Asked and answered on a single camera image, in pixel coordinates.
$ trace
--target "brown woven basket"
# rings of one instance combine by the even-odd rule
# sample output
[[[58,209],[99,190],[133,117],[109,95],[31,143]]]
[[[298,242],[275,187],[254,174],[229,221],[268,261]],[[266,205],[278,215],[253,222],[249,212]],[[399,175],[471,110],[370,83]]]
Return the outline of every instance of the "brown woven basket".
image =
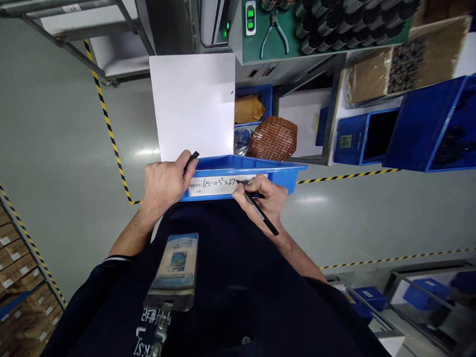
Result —
[[[280,117],[266,117],[249,142],[247,156],[286,161],[296,151],[298,126]]]

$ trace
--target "white paper sheet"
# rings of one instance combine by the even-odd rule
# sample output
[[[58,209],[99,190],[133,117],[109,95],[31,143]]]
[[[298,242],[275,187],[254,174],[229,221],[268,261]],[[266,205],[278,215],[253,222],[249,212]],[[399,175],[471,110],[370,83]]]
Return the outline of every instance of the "white paper sheet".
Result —
[[[161,161],[233,154],[235,55],[149,58]]]

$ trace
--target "white sticker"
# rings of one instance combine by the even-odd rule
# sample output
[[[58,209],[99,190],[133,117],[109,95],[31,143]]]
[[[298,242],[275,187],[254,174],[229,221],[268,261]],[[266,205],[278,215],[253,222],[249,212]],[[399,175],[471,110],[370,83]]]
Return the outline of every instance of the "white sticker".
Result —
[[[7,281],[4,281],[2,283],[2,285],[5,289],[8,288],[9,286],[11,286],[12,284],[13,284],[13,281],[11,279],[8,279]]]
[[[28,273],[29,271],[30,271],[30,269],[28,269],[27,266],[24,266],[23,268],[20,269],[21,275],[25,275],[25,274]]]
[[[62,9],[66,13],[77,12],[77,11],[82,10],[82,8],[79,6],[79,4],[65,5],[65,6],[62,6]]]
[[[10,254],[10,257],[13,261],[20,259],[21,255],[20,253],[15,253],[15,254]]]
[[[40,342],[43,342],[47,336],[48,334],[46,332],[43,332],[39,338]]]
[[[368,298],[373,298],[373,295],[372,295],[371,293],[369,293],[367,290],[363,290],[362,292],[363,292],[363,293],[365,294],[365,296],[367,296]]]
[[[0,239],[0,243],[1,243],[2,245],[7,245],[7,244],[10,243],[10,242],[11,242],[11,240],[10,240],[9,237],[3,237],[2,239]]]
[[[232,194],[238,186],[237,180],[248,181],[256,175],[211,176],[192,178],[188,187],[190,197]]]

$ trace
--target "blue storage bin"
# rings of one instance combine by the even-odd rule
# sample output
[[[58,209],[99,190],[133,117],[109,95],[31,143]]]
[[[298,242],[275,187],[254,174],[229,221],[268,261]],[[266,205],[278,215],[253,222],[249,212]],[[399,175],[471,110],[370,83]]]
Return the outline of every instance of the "blue storage bin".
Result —
[[[383,166],[422,172],[476,168],[476,74],[405,95]]]
[[[354,291],[377,311],[383,311],[385,304],[388,302],[387,297],[374,287],[358,288],[354,289]],[[354,294],[349,292],[349,295],[356,301],[356,305],[362,305],[370,311],[367,305],[360,301]]]
[[[322,108],[319,112],[319,124],[317,125],[316,146],[324,146],[324,137],[326,136],[327,116],[329,107]]]
[[[292,194],[296,187],[299,171],[307,170],[307,165],[300,165],[291,162],[272,161],[265,159],[257,159],[247,156],[239,155],[224,155],[213,156],[207,158],[200,158],[198,161],[195,175],[193,176],[191,184],[198,182],[198,189],[205,185],[209,188],[210,185],[221,187],[222,185],[229,185],[227,187],[235,187],[235,182],[232,177],[240,175],[258,175],[267,174],[268,179],[278,185],[284,186],[288,189],[288,193]],[[214,200],[233,198],[232,194],[211,194],[190,196],[189,190],[185,191],[180,201],[200,201],[200,200]]]
[[[387,153],[398,110],[385,109],[339,120],[334,162],[359,166],[381,163]]]
[[[235,124],[235,127],[260,124],[263,119],[273,115],[273,86],[271,84],[236,89],[236,96],[238,98],[246,97],[247,95],[258,96],[258,100],[264,105],[264,113],[259,121],[255,121],[252,123]]]
[[[415,284],[436,295],[442,300],[447,300],[451,294],[451,288],[434,279],[416,279]],[[428,294],[410,285],[403,295],[403,299],[421,311],[437,310],[442,305],[431,298]]]
[[[476,271],[461,272],[455,275],[450,286],[467,295],[476,295]]]

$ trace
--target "forearm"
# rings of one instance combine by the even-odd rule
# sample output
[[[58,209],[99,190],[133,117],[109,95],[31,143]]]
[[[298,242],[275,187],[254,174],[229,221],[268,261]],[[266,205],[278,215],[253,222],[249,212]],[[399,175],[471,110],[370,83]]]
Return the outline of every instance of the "forearm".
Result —
[[[299,247],[294,239],[286,232],[286,230],[278,223],[276,227],[280,234],[275,237],[267,235],[268,238],[276,245],[281,254],[292,265],[292,267],[302,276],[320,280],[327,283],[324,274],[307,256],[307,254]]]
[[[150,243],[152,231],[157,219],[152,218],[143,208],[139,208],[135,216],[114,243],[109,256],[135,256]]]

